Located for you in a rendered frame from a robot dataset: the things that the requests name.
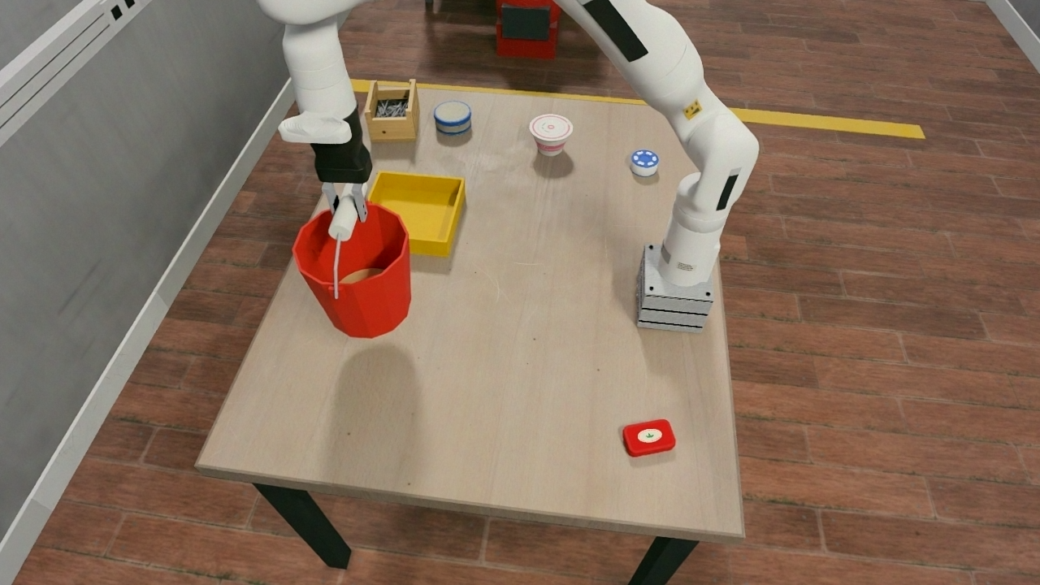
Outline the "red mint tin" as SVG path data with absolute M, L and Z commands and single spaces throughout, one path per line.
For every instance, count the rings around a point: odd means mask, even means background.
M 669 451 L 676 444 L 671 423 L 666 419 L 626 426 L 622 437 L 629 456 L 640 457 Z

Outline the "small wooden crate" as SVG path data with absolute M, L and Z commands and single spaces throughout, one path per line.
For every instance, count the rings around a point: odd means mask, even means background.
M 378 81 L 370 81 L 365 108 L 370 143 L 412 143 L 417 139 L 418 90 L 416 79 L 409 79 L 409 82 L 411 88 L 378 88 Z

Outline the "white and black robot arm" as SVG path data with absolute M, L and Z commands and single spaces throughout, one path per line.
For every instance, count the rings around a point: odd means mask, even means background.
M 256 3 L 285 24 L 283 52 L 291 81 L 302 90 L 324 90 L 346 74 L 337 15 L 380 1 L 385 0 Z M 645 0 L 553 2 L 593 37 L 640 99 L 666 117 L 699 170 L 679 183 L 657 269 L 683 288 L 707 282 L 718 238 L 756 163 L 758 141 L 707 88 L 700 56 L 673 16 Z

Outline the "white yogurt cup with pink band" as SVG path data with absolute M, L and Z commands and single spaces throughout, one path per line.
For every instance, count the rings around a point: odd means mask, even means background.
M 531 121 L 530 131 L 539 152 L 543 155 L 554 156 L 560 154 L 562 147 L 567 143 L 567 138 L 573 131 L 573 126 L 565 116 L 541 115 L 536 116 Z

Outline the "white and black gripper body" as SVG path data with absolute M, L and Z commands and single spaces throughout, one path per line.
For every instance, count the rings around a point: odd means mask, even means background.
M 374 164 L 361 141 L 359 103 L 354 97 L 348 71 L 330 88 L 302 90 L 292 85 L 298 116 L 281 123 L 278 128 L 281 138 L 289 143 L 310 143 L 318 180 L 366 183 Z

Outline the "yellow shallow tray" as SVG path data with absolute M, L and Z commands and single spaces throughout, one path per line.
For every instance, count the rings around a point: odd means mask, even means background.
M 448 257 L 465 195 L 465 178 L 378 171 L 368 201 L 401 217 L 409 254 Z

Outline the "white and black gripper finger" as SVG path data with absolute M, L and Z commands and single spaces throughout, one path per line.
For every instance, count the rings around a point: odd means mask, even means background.
M 326 193 L 327 195 L 328 205 L 330 205 L 331 213 L 334 217 L 334 214 L 336 213 L 336 208 L 340 202 L 338 195 L 336 195 L 334 183 L 324 182 L 322 192 Z
M 354 197 L 354 207 L 356 207 L 357 215 L 359 215 L 359 221 L 365 223 L 368 211 L 366 209 L 366 202 L 362 193 L 363 183 L 353 183 L 352 194 Z

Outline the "blue and grey round tin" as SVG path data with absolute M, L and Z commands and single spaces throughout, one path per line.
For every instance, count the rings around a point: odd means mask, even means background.
M 445 136 L 461 136 L 471 129 L 471 109 L 464 102 L 443 102 L 434 109 L 435 128 Z

